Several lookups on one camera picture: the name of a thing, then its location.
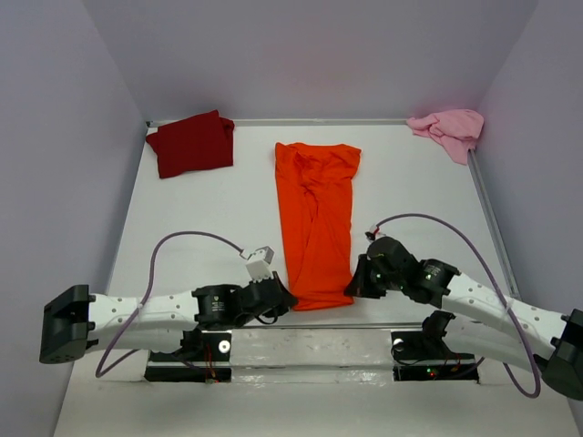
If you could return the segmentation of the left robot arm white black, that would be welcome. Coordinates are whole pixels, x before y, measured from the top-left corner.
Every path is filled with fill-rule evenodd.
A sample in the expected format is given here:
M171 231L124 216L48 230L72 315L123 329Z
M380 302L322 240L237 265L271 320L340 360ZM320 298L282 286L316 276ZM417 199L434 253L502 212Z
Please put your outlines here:
M39 360L61 364L112 350L176 353L190 360L200 352L202 332L276 321L297 302L277 274L246 286L210 285L146 302L76 285L44 307Z

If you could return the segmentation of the orange t-shirt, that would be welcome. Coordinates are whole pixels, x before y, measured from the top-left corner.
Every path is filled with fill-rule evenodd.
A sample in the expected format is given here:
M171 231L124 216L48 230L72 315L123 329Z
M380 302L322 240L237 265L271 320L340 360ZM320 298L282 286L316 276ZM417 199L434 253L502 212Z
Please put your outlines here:
M297 311L349 306L353 178L361 150L340 144L275 146L275 180L289 290Z

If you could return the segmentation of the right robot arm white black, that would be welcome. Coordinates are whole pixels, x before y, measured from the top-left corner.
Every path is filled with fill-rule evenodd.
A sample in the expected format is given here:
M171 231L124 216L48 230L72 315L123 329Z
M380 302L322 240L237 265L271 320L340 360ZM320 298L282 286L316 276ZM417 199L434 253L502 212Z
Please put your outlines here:
M380 237L359 256L344 293L380 299L389 291L434 307L419 335L426 355L479 355L531 371L537 384L581 400L581 310L563 314L528 305L441 260L418 260L398 240Z

